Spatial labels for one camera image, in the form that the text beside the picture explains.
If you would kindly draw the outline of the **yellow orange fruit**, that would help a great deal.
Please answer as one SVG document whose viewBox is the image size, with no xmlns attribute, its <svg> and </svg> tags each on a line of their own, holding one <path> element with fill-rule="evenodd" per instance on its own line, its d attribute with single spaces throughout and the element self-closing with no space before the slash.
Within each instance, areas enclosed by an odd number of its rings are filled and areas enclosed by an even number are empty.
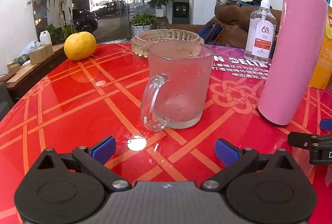
<svg viewBox="0 0 332 224">
<path fill-rule="evenodd" d="M 67 58 L 72 61 L 80 61 L 90 57 L 95 52 L 96 47 L 95 37 L 87 31 L 68 36 L 63 46 Z"/>
</svg>

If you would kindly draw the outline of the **white plastic jug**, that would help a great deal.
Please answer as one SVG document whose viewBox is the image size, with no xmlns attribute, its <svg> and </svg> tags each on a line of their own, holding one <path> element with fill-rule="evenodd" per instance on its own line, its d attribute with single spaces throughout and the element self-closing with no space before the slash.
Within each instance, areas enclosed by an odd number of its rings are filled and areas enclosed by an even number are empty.
<svg viewBox="0 0 332 224">
<path fill-rule="evenodd" d="M 42 31 L 39 35 L 39 40 L 40 42 L 43 44 L 43 45 L 47 45 L 47 44 L 50 44 L 52 45 L 52 39 L 51 39 L 51 35 L 50 33 L 45 30 L 45 31 Z"/>
</svg>

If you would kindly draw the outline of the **frosted glass mug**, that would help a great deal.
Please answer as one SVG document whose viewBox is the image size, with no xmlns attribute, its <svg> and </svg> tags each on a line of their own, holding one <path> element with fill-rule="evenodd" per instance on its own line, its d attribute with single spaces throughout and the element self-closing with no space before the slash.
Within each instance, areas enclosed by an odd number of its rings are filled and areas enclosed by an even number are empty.
<svg viewBox="0 0 332 224">
<path fill-rule="evenodd" d="M 186 129 L 202 117 L 214 52 L 205 44 L 162 40 L 148 48 L 150 80 L 141 101 L 149 130 Z"/>
</svg>

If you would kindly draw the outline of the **black water dispenser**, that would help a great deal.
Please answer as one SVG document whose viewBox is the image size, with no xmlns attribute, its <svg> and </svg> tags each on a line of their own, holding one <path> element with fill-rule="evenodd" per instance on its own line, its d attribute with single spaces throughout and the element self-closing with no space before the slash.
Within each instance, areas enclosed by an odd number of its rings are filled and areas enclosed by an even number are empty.
<svg viewBox="0 0 332 224">
<path fill-rule="evenodd" d="M 190 23 L 190 0 L 173 0 L 172 8 L 172 24 Z"/>
</svg>

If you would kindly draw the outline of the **wooden side table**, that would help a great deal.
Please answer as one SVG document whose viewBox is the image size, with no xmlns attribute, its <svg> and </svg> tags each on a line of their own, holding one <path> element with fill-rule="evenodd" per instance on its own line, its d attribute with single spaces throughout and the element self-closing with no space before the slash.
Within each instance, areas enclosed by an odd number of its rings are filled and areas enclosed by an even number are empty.
<svg viewBox="0 0 332 224">
<path fill-rule="evenodd" d="M 37 82 L 49 74 L 53 69 L 63 63 L 65 55 L 63 44 L 52 47 L 54 54 L 41 63 L 35 65 L 28 64 L 12 75 L 6 82 L 10 97 L 17 103 Z"/>
</svg>

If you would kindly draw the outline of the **blue bag on sofa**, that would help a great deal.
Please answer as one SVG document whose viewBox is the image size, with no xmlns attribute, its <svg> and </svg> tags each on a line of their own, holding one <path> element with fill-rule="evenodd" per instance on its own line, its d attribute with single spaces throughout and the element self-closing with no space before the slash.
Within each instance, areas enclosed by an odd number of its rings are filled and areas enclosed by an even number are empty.
<svg viewBox="0 0 332 224">
<path fill-rule="evenodd" d="M 205 44 L 210 44 L 216 42 L 222 32 L 222 25 L 208 22 L 197 32 L 197 34 L 204 40 Z"/>
</svg>

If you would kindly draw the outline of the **brown leather sofa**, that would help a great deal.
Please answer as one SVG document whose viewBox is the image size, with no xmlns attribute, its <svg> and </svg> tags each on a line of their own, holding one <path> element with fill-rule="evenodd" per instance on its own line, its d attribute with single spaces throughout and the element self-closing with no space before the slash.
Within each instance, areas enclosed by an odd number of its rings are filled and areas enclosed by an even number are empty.
<svg viewBox="0 0 332 224">
<path fill-rule="evenodd" d="M 227 3 L 217 3 L 215 6 L 215 16 L 209 22 L 217 23 L 223 27 L 223 31 L 216 39 L 216 43 L 226 46 L 245 49 L 249 31 L 249 21 L 251 13 L 258 9 L 258 7 L 251 5 L 236 5 Z M 271 9 L 277 21 L 275 36 L 278 34 L 280 26 L 281 11 Z M 191 24 L 168 24 L 167 29 L 186 30 L 198 33 L 203 28 L 203 25 Z"/>
</svg>

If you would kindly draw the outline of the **hand sanitizer pump bottle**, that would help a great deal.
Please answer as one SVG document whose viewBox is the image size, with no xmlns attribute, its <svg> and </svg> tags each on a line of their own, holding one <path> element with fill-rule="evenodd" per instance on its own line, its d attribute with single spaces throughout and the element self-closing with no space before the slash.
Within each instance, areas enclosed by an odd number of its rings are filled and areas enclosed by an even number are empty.
<svg viewBox="0 0 332 224">
<path fill-rule="evenodd" d="M 271 13 L 269 0 L 262 0 L 259 9 L 250 15 L 245 59 L 268 63 L 275 37 L 277 20 Z"/>
</svg>

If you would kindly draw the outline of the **dark blue car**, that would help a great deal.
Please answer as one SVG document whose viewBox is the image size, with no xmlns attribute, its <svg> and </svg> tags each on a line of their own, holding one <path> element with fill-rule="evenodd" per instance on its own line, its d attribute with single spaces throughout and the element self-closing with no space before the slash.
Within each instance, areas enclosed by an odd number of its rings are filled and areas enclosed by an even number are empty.
<svg viewBox="0 0 332 224">
<path fill-rule="evenodd" d="M 93 33 L 99 26 L 96 14 L 86 9 L 72 9 L 71 12 L 69 12 L 69 18 L 73 19 L 73 24 L 77 31 L 88 31 Z M 38 30 L 41 30 L 51 24 L 47 21 L 46 11 L 41 11 L 39 13 L 35 13 L 34 11 L 34 20 Z"/>
</svg>

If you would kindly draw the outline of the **small cardboard box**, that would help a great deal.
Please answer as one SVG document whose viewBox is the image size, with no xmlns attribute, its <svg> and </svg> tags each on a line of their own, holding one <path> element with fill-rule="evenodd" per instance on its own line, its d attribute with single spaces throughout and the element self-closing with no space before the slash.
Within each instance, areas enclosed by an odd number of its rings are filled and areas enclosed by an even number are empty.
<svg viewBox="0 0 332 224">
<path fill-rule="evenodd" d="M 54 54 L 52 44 L 44 44 L 36 50 L 29 53 L 30 62 L 32 65 L 42 63 Z"/>
</svg>

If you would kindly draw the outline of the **orange yellow snack bag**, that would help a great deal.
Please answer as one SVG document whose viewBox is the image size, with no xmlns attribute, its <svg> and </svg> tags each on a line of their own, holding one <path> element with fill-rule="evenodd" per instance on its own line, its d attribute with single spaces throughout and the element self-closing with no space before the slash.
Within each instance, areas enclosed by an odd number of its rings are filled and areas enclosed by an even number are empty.
<svg viewBox="0 0 332 224">
<path fill-rule="evenodd" d="M 332 72 L 332 23 L 331 23 L 331 6 L 328 8 L 325 25 L 325 33 L 320 49 L 318 61 L 314 73 L 311 77 L 309 86 L 316 89 L 325 89 L 330 81 Z"/>
</svg>

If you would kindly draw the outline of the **glass ashtray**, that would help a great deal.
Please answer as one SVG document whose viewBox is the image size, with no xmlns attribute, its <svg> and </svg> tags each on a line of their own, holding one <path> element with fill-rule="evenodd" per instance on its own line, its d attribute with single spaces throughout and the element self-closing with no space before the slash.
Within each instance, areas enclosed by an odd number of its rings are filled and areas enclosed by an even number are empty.
<svg viewBox="0 0 332 224">
<path fill-rule="evenodd" d="M 204 44 L 204 39 L 197 33 L 180 29 L 155 29 L 135 35 L 131 40 L 132 52 L 138 56 L 148 57 L 148 48 L 161 40 L 185 40 Z"/>
</svg>

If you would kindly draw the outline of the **pink thermos bottle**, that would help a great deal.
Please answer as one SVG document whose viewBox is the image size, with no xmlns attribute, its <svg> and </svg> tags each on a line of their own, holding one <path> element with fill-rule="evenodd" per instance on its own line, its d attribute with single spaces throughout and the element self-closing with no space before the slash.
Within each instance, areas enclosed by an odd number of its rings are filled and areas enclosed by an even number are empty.
<svg viewBox="0 0 332 224">
<path fill-rule="evenodd" d="M 287 125 L 309 85 L 319 57 L 327 0 L 283 0 L 277 44 L 258 110 L 270 122 Z"/>
</svg>

